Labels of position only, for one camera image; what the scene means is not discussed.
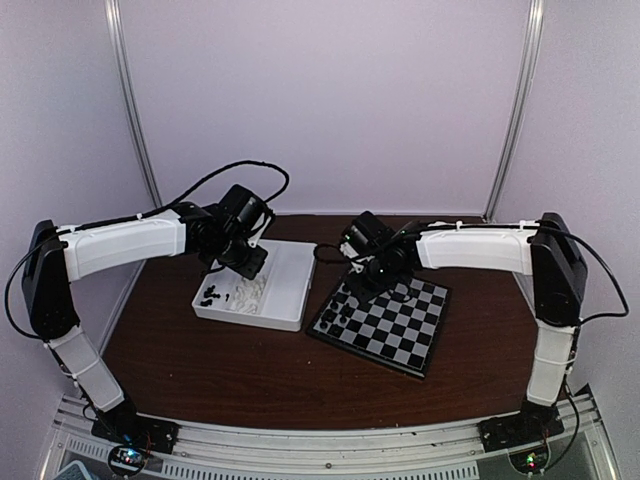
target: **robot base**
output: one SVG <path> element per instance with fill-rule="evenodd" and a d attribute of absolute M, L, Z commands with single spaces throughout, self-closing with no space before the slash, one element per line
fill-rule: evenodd
<path fill-rule="evenodd" d="M 549 415 L 541 418 L 530 412 L 519 412 L 506 417 L 494 417 L 478 424 L 485 452 L 515 448 L 540 442 L 564 432 L 557 407 L 548 407 Z"/>
<path fill-rule="evenodd" d="M 149 432 L 149 438 L 151 439 L 150 450 L 158 453 L 173 453 L 173 446 L 178 439 L 178 424 L 167 420 L 136 416 L 136 426 L 139 427 L 141 431 Z M 93 423 L 91 434 L 111 442 L 122 442 L 121 438 L 114 435 L 112 431 L 108 430 L 99 420 Z M 132 446 L 144 450 L 147 448 L 147 442 L 147 437 L 143 436 L 134 440 Z"/>

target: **robotic arm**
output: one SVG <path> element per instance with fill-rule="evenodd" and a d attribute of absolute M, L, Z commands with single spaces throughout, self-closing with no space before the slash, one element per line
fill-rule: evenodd
<path fill-rule="evenodd" d="M 352 261 L 347 286 L 367 302 L 416 270 L 444 267 L 504 270 L 533 276 L 538 340 L 521 411 L 480 424 L 486 451 L 540 439 L 543 429 L 563 431 L 555 403 L 573 364 L 587 265 L 566 235 L 562 218 L 506 227 L 412 223 L 400 232 L 365 212 L 343 232 L 342 253 Z"/>
<path fill-rule="evenodd" d="M 265 202 L 234 185 L 219 203 L 180 203 L 148 218 L 57 228 L 40 222 L 22 290 L 34 332 L 92 403 L 93 434 L 170 453 L 177 425 L 137 415 L 135 405 L 80 326 L 69 283 L 91 273 L 159 256 L 197 253 L 253 279 L 267 251 L 258 239 L 275 219 Z"/>

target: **wooden table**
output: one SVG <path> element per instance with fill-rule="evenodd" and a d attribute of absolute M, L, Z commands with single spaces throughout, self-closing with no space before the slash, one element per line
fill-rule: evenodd
<path fill-rule="evenodd" d="M 385 218 L 396 228 L 408 220 Z M 267 237 L 335 243 L 350 221 L 279 217 Z M 303 329 L 344 268 L 317 265 Z M 304 331 L 196 317 L 202 270 L 193 256 L 147 262 L 106 350 L 143 413 L 242 427 L 376 428 L 506 413 L 525 394 L 537 329 L 509 273 L 419 274 L 451 287 L 452 300 L 427 378 L 418 380 Z"/>

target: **white wall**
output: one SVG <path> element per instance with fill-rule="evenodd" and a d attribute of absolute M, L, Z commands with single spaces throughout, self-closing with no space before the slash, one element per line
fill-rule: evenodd
<path fill-rule="evenodd" d="M 640 3 L 547 2 L 540 60 L 497 220 L 561 213 L 609 262 L 625 320 L 581 336 L 573 384 L 588 381 L 624 478 L 640 471 Z M 583 313 L 619 309 L 590 263 Z"/>
<path fill-rule="evenodd" d="M 122 2 L 163 200 L 249 157 L 291 172 L 280 213 L 481 213 L 528 9 L 528 0 Z M 230 178 L 265 196 L 279 182 L 246 170 Z M 223 189 L 194 199 L 210 203 Z"/>
<path fill-rule="evenodd" d="M 0 278 L 26 253 L 39 220 L 82 223 L 150 208 L 136 164 L 104 2 L 0 4 Z M 91 338 L 105 334 L 131 267 L 74 288 Z M 14 314 L 28 328 L 19 282 Z M 67 385 L 42 345 L 0 314 L 0 472 L 32 478 Z"/>

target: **black and white checkered board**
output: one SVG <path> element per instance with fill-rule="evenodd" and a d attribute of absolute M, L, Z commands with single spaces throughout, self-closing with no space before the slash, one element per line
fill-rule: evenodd
<path fill-rule="evenodd" d="M 387 367 L 424 378 L 449 289 L 412 279 L 363 305 L 341 283 L 307 333 Z"/>

